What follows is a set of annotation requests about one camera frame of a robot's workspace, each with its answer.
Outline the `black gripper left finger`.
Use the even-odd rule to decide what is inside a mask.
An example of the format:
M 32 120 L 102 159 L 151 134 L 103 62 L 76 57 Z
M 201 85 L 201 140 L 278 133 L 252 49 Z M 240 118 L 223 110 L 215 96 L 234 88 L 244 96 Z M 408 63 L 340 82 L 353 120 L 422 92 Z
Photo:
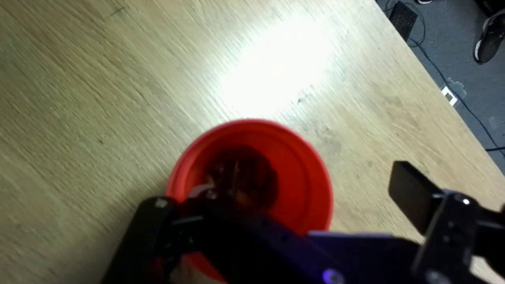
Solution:
M 220 202 L 206 197 L 143 200 L 100 284 L 168 284 L 181 262 L 222 279 L 203 252 L 206 227 L 218 213 Z

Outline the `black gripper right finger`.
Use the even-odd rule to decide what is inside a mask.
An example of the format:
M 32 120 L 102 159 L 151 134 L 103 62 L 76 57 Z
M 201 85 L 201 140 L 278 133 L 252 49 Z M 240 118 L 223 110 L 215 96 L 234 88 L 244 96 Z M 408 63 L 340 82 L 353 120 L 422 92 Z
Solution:
M 395 161 L 389 194 L 425 241 L 414 257 L 419 284 L 487 284 L 472 271 L 484 257 L 505 276 L 505 211 L 480 205 L 468 194 L 442 189 L 409 161 Z

